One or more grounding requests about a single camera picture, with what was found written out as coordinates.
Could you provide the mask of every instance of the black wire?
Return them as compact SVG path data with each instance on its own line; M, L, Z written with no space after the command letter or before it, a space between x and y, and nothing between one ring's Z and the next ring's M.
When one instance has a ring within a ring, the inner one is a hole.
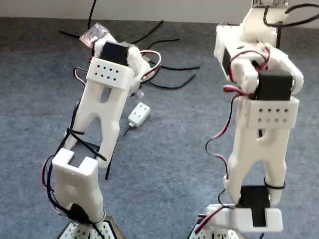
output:
M88 30L91 28L91 20L92 20L92 15L93 15L93 11L94 11L94 8L95 8L96 1L97 0L93 0L93 4L92 4L92 7L91 7L91 11L90 11L89 19L88 19Z
M101 231L98 229L98 227L95 224L93 224L92 227L94 228L94 230L99 234L99 236L102 239L105 239L104 235L101 233Z
M230 112L229 112L229 116L228 116L228 119L227 119L227 122L230 122L231 121L231 117L233 115L233 105L234 105L234 101L235 101L236 97L233 97L233 99L231 100L231 103L230 103ZM214 156L216 157L213 153L209 152L208 150L208 145L210 142L212 142L213 140L217 139L217 138L211 138L209 141L206 142L206 145L205 145L205 150L206 150L206 153L208 153L209 155L211 156ZM224 162L224 165L225 165L225 171L226 171L226 179L228 179L228 167L227 167L227 162Z
M153 46L159 44L159 43L162 43L162 42L175 42L175 41L179 41L179 39L172 39L172 40L159 40L159 41L156 41L156 42L153 42L151 45L148 46L148 48L146 48L147 50L151 49Z
M194 78L196 77L196 74L194 74L192 77L190 77L187 81L185 81L183 84L181 84L180 86L175 86L175 87L168 87L168 86L160 86L157 84L154 84L152 82L149 82L149 85L154 86L156 88L162 89L162 90L166 90L166 91L175 91L178 89L183 88L184 86L186 86L189 82L191 82Z
M200 66L193 66L193 67L185 67L185 68L175 68L170 66L161 66L163 69L170 70L170 71L191 71L191 70L198 70Z
M88 30L91 28L91 21L92 21L92 15L93 15L93 11L95 8L95 4L96 4L97 0L93 0L93 4L91 7L91 11L90 11L90 15L89 15L89 19L88 19ZM74 37L74 38L80 38L80 36L66 32L66 31L59 31L61 34L66 35L66 36L70 36L70 37Z
M298 8L303 8L303 7L317 7L319 8L319 4L318 3L302 3L302 4L298 4L295 6L292 6L290 8L288 8L285 11L285 14L289 14L290 12L292 12L293 10L296 10ZM270 27L290 27L290 26L299 26L299 25L303 25L303 24L307 24L310 23L314 20L317 20L319 18L319 14L312 16L306 20L302 20L302 21L297 21L297 22L292 22L292 23L287 23L287 24L282 24L282 23L268 23L267 22L267 14L268 14L268 10L269 10L269 6L265 7L265 12L264 12L264 18L263 18L263 22L266 26L270 26Z
M145 38L149 37L153 32L155 32L162 24L164 23L164 21L160 21L159 24L156 25L156 27L154 27L148 34L146 34L145 36L141 37L140 39L132 42L132 44L137 44L140 41L143 41Z
M282 28L278 27L277 28L277 40L276 40L276 48L280 49L280 44L281 44L281 32L282 32Z
M67 36L70 36L70 37L74 37L74 38L80 38L80 36L78 35L74 35L72 33L69 33L69 32L66 32L66 31L59 31L61 34L63 35L67 35Z
M162 42L175 42L175 41L179 41L179 39L172 39L172 40L160 40L160 41L156 41L153 42L151 45L148 46L147 50L151 49L153 46L162 43ZM156 64L156 62L150 60L150 63L152 64ZM176 68L176 67L170 67L170 66L161 66L163 69L166 70L171 70L171 71L191 71L191 70L198 70L200 69L200 66L193 66L193 67L183 67L183 68Z
M119 136L118 140L116 141L114 150L116 149L116 147L119 145L120 141L123 139L123 137L130 131L132 127L129 125L126 130Z
M106 170L105 180L109 179L109 174L110 174L110 170L111 170L111 163L112 163L112 159L113 159L113 155L114 155L115 149L119 145L119 143L123 139L123 137L130 131L131 128L132 127L129 125L126 128L126 130L118 137L118 140L116 141L116 144L115 144L115 147L114 147L114 150L113 150L113 153L112 153L112 157L111 157L110 163L109 163L108 168Z

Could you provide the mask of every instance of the humanoid robot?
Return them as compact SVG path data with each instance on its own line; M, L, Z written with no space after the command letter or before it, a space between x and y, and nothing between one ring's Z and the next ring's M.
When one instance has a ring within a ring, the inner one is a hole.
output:
M109 31L95 24L80 40L94 49L86 76L87 83L81 100L75 107L65 137L50 158L47 180L42 180L55 210L72 222L58 238L63 239L121 239L124 238L111 218L106 217L103 197L98 185L98 167L108 168L119 134L119 120L127 98L143 93L140 85L150 81L158 72L161 56L154 51L140 51L136 46L117 43ZM158 63L150 67L143 58L146 53L156 54ZM101 102L105 88L109 98ZM131 127L140 126L150 108L139 103L129 116ZM81 135L99 118L102 130L100 146L84 142ZM55 176L54 189L51 174Z
M283 24L289 13L316 3L289 6L289 0L253 0L239 25L219 25L214 56L228 81L226 92L236 92L236 130L233 151L226 164L224 193L231 204L209 205L200 214L189 239L237 239L242 233L281 232L282 214L275 206L285 188L285 156L290 130L295 127L299 100L294 96L304 77L288 56L278 49L282 27L309 20ZM220 137L227 129L213 139ZM257 161L266 171L263 186L243 186L242 181Z

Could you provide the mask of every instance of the white plastic bracket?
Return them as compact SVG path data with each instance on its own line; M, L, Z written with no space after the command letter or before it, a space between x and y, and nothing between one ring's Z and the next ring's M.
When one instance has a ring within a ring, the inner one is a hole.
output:
M229 178L225 181L232 202L240 199L242 181L257 161L265 163L266 182L282 187L286 175L286 150L290 130L295 126L299 100L254 101L245 97L237 100L233 152L228 160ZM264 129L258 138L258 129ZM271 205L279 203L282 189L268 189Z
M100 119L103 139L99 153L107 160L98 158L102 168L110 163L120 130L119 121L133 80L134 72L129 67L92 58L73 130L84 132L95 118ZM105 87L111 88L111 91L109 99L102 103ZM64 147L71 149L75 143L76 139L69 136Z
M220 208L220 205L209 205L205 214L209 215ZM275 233L283 230L281 211L277 208L265 209L266 227L254 227L250 208L225 208L214 215L208 222L207 227L212 230L231 229L243 233Z
M55 198L68 210L72 204L81 206L90 221L99 222L104 210L98 184L98 162L86 157L77 168L69 165L73 155L74 152L62 148L52 161Z

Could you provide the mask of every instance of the cable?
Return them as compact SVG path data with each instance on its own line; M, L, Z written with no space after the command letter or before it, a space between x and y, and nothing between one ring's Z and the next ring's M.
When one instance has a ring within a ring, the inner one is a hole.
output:
M73 69L73 76L74 76L79 82L81 82L82 85L85 87L85 86L86 86L86 83L85 83L84 80L82 80L82 79L78 76L77 70L80 70L80 71L82 71L82 72L88 72L88 71L87 71L87 70L84 70L84 69L82 69L82 68L80 68L80 67L75 67L75 68Z
M88 30L91 28L92 15L93 15L93 11L94 11L96 2L97 2L97 0L93 0L93 4L92 4L91 10L90 10L90 15L89 15L89 19L88 19ZM74 37L74 38L80 38L80 36L66 32L66 31L59 31L59 32L63 35L67 35L67 36Z
M99 234L99 236L102 239L105 239L104 235L101 233L101 231L98 229L98 227L95 224L93 224L92 227L94 228L94 230Z
M92 7L91 7L91 11L90 11L89 19L88 19L88 30L91 28L91 20L92 20L92 15L93 15L93 11L94 11L94 8L95 8L96 1L97 0L93 0L93 4L92 4Z
M109 179L109 174L110 174L110 170L111 170L111 163L112 163L112 159L113 159L113 155L114 155L115 149L117 148L117 146L119 145L119 143L123 139L123 137L130 131L130 129L132 129L132 127L129 125L126 128L126 130L118 137L118 140L116 141L116 144L114 146L114 150L113 150L113 153L112 153L112 157L111 157L110 163L109 163L108 168L106 170L105 180Z
M196 74L192 75L187 81L185 81L183 84L180 86L175 86L175 87L168 87L168 86L160 86L157 84L154 84L152 82L149 82L149 85L154 86L156 88L162 89L162 90L167 90L167 91L174 91L183 88L186 86L189 82L191 82L194 78L196 77Z
M80 36L78 35L74 35L72 33L69 33L69 32L66 32L66 31L59 31L61 34L63 35L67 35L67 36L70 36L70 37L74 37L74 38L80 38Z
M292 6L290 8L288 8L285 11L285 14L289 14L290 12L292 12L293 10L296 10L298 8L303 8L303 7L316 7L319 8L319 4L318 3L302 3L302 4L298 4L295 6ZM265 12L264 12L264 17L263 17L263 22L266 26L269 27L290 27L290 26L299 26L299 25L303 25L303 24L307 24L310 23L314 20L317 20L319 18L319 13L315 16L312 16L306 20L302 20L302 21L297 21L297 22L292 22L292 23L287 23L287 24L282 24L282 23L268 23L267 22L267 14L268 14L268 10L269 10L269 6L265 7Z
M265 68L267 67L268 63L269 63L269 60L270 60L270 50L267 46L265 46L265 51L268 53L268 57L266 58L262 53L258 52L258 51L255 51L255 50L245 50L245 51L242 51L242 52L239 52L238 54L236 54L235 56L233 56L230 61L229 61L229 79L234 82L233 80L233 74L232 74L232 69L231 69L231 63L239 56L241 55L244 55L244 54L247 54L247 53L256 53L258 55L260 55L261 57L264 58L264 63L260 66L257 67L257 69L262 69L262 68Z
M195 230L195 234L197 235L202 228L209 222L209 220L215 216L218 212L220 212L221 210L223 210L224 207L220 207L219 209L217 209L215 212L211 213L209 216L207 216L198 226L198 228Z
M45 171L46 171L46 166L48 164L48 162L54 157L54 155L51 155L50 157L48 157L45 162L42 165L42 170L41 170L41 181L42 181L42 185L46 188L46 182L45 182Z
M216 134L213 138L211 138L209 141L207 141L206 145L205 145L205 150L206 152L211 155L211 156L214 156L214 157L217 157L219 159L221 159L225 165L225 171L226 171L226 179L228 179L228 167L227 167L227 160L225 159L225 157L221 154L218 154L218 153L211 153L209 150L208 150L208 146L209 144L217 139L217 138L220 138L228 129L229 127L229 124L230 124L230 121L231 121L231 117L232 117L232 114L233 114L233 104L234 104L234 101L237 97L239 96L247 96L247 97L252 97L251 94L247 94L245 93L243 90L241 90L240 88L236 87L236 86L232 86L232 85L225 85L223 87L223 90L224 92L236 92L237 94L232 98L231 100L231 103L230 103L230 112L229 112L229 116L228 116L228 119L227 119L227 122L224 126L224 128L221 130L221 132L219 132L218 134Z
M132 44L137 44L140 41L143 41L145 38L149 37L153 32L155 32L162 24L164 21L160 21L149 33L147 33L145 36L141 37L140 39L133 41Z
M175 42L179 41L179 39L172 39L172 40L159 40L156 42L153 42L151 45L148 46L147 50L151 49L153 46L162 43L162 42ZM161 66L163 69L170 70L170 71L191 71L191 70L198 70L200 69L200 66L193 66L193 67L184 67L184 68L176 68L176 67L169 67L169 66Z
M144 77L147 77L149 74L151 74L152 72L156 71L159 67L160 67L160 63L161 63L161 55L157 52L157 51L151 51L151 50L144 50L144 51L140 51L140 53L142 55L148 53L148 54L155 54L159 57L158 62L155 64L154 67L152 67L149 71L147 71L143 76L142 76L142 80Z
M277 28L277 39L276 39L276 48L280 49L280 44L281 44L281 33L282 33L282 28L278 27Z
M147 80L141 82L141 85L146 84L146 83L152 84L152 83L151 83L151 80L154 79L154 78L159 74L160 69L161 69L161 65L159 66L158 70L154 73L154 75L151 76L149 79L147 79Z
M150 50L153 46L159 44L159 43L162 43L162 42L175 42L175 41L179 41L179 38L177 39L172 39L172 40L159 40L159 41L156 41L156 42L153 42L151 45L149 45L146 49L147 50Z

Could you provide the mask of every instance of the metal bracket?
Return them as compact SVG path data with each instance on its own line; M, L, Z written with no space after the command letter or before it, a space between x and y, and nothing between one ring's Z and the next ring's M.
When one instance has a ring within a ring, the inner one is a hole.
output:
M253 0L253 7L288 7L290 0Z

